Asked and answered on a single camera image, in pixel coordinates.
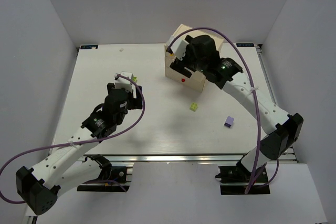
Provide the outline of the blue label sticker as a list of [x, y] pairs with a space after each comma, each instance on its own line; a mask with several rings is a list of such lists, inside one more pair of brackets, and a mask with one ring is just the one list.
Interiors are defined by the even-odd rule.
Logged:
[[81, 45], [80, 50], [93, 50], [97, 49], [98, 45]]
[[254, 43], [236, 43], [237, 47], [254, 47]]

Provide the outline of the cream drawer cabinet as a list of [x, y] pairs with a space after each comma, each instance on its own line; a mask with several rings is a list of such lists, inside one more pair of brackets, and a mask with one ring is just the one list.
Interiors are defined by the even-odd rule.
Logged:
[[[191, 27], [186, 26], [184, 24], [180, 24], [178, 26], [178, 28], [175, 30], [175, 32], [173, 33], [173, 35], [171, 36], [171, 38], [167, 41], [166, 45], [164, 46], [164, 50], [167, 49], [167, 46], [170, 44], [170, 42], [173, 40], [174, 37], [176, 37], [177, 35], [179, 35], [180, 33], [191, 29]], [[222, 37], [220, 37], [219, 35], [215, 35], [213, 32], [211, 31], [205, 31], [205, 30], [196, 30], [196, 31], [192, 31], [190, 33], [188, 33], [188, 35], [192, 36], [192, 37], [197, 37], [200, 35], [209, 35], [211, 38], [213, 38], [213, 40], [215, 41], [216, 44], [216, 49], [218, 51], [221, 50], [222, 44], [224, 43], [224, 39]], [[193, 90], [196, 90], [198, 92], [203, 92], [204, 89], [204, 85], [207, 82], [206, 78], [204, 77], [204, 75], [199, 72], [193, 72], [190, 69], [187, 69], [189, 72], [192, 73], [190, 78], [185, 77], [184, 75], [176, 72], [175, 70], [170, 68], [170, 64], [174, 61], [174, 56], [169, 54], [168, 52], [165, 52], [165, 76], [167, 78], [170, 78], [186, 87], [189, 87]]]

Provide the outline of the purple lego brick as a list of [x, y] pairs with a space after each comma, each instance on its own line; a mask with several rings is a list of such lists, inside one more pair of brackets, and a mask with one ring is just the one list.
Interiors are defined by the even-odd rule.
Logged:
[[233, 124], [234, 124], [234, 118], [231, 116], [228, 116], [227, 119], [225, 120], [224, 126], [231, 128]]

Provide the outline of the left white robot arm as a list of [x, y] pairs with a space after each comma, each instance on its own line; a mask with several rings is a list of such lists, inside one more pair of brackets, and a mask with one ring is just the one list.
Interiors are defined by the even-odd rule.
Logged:
[[37, 216], [51, 209], [58, 197], [86, 182], [106, 179], [111, 163], [101, 154], [90, 155], [74, 167], [74, 163], [101, 142], [118, 136], [117, 127], [130, 110], [144, 111], [141, 86], [119, 78], [108, 83], [108, 95], [94, 108], [79, 129], [64, 144], [54, 145], [53, 152], [31, 168], [16, 172], [16, 189], [24, 203]]

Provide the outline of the aluminium rail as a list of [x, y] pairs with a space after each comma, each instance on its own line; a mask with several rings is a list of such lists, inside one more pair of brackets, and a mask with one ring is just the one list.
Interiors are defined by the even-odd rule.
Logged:
[[112, 162], [237, 162], [242, 155], [104, 155]]
[[262, 44], [257, 44], [255, 46], [256, 53], [258, 56], [259, 64], [261, 67], [262, 75], [266, 84], [266, 88], [263, 88], [263, 93], [265, 96], [278, 107], [278, 101], [276, 99], [275, 93], [273, 91], [273, 87], [270, 82], [270, 75], [267, 72], [266, 65], [264, 63], [263, 52], [262, 52]]

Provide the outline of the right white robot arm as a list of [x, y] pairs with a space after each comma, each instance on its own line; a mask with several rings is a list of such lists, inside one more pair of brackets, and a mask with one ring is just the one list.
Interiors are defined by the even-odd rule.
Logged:
[[238, 101], [256, 119], [258, 131], [266, 133], [237, 163], [243, 172], [251, 174], [268, 161], [278, 159], [298, 139], [303, 117], [289, 114], [251, 86], [248, 74], [232, 58], [222, 58], [209, 35], [171, 36], [167, 52], [174, 56], [171, 69], [187, 78], [195, 72], [203, 74]]

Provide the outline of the left blue label sticker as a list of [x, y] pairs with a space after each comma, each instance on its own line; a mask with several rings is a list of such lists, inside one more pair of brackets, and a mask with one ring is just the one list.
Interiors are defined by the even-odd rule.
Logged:
[[81, 45], [80, 50], [93, 50], [97, 49], [98, 45]]

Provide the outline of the red knob drawer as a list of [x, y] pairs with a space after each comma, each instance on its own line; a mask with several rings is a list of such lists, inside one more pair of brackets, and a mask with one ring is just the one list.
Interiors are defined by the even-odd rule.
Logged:
[[203, 92], [206, 79], [200, 72], [193, 72], [188, 78], [170, 68], [165, 68], [165, 76], [195, 91]]

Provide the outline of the right blue label sticker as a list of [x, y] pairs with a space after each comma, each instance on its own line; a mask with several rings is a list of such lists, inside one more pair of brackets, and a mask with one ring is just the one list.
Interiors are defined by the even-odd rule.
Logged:
[[237, 47], [254, 47], [254, 43], [236, 43]]

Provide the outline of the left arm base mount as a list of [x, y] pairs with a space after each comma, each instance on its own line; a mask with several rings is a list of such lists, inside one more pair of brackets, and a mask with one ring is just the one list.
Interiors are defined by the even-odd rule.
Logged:
[[79, 192], [126, 193], [132, 182], [133, 165], [114, 163], [77, 187]]

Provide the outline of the aluminium right rail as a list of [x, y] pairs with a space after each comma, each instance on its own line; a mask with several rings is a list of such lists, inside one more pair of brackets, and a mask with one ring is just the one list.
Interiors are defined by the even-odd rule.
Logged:
[[276, 99], [275, 93], [273, 91], [273, 87], [270, 82], [270, 75], [267, 72], [266, 65], [264, 63], [263, 52], [262, 52], [262, 44], [257, 44], [255, 46], [256, 53], [258, 56], [259, 64], [261, 67], [262, 75], [266, 84], [266, 88], [263, 88], [263, 93], [265, 96], [278, 107], [278, 101]]

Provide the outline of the pale lime square lego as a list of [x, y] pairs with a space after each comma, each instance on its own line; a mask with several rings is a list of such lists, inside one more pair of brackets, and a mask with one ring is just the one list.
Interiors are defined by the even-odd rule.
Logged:
[[198, 109], [198, 104], [197, 103], [191, 103], [190, 105], [190, 110], [195, 112]]

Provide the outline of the aluminium front rail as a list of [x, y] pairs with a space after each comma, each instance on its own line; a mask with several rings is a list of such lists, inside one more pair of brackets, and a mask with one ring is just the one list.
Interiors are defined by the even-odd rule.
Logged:
[[104, 155], [112, 162], [237, 162], [242, 155]]

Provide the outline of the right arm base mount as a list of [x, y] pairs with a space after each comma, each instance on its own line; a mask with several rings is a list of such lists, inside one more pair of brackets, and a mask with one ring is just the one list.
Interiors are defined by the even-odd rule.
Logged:
[[[250, 176], [237, 166], [219, 166], [215, 178], [219, 182], [221, 195], [244, 195]], [[266, 169], [262, 168], [261, 174], [255, 179], [248, 194], [269, 195], [269, 186], [264, 186], [266, 182], [268, 182], [268, 175]]]

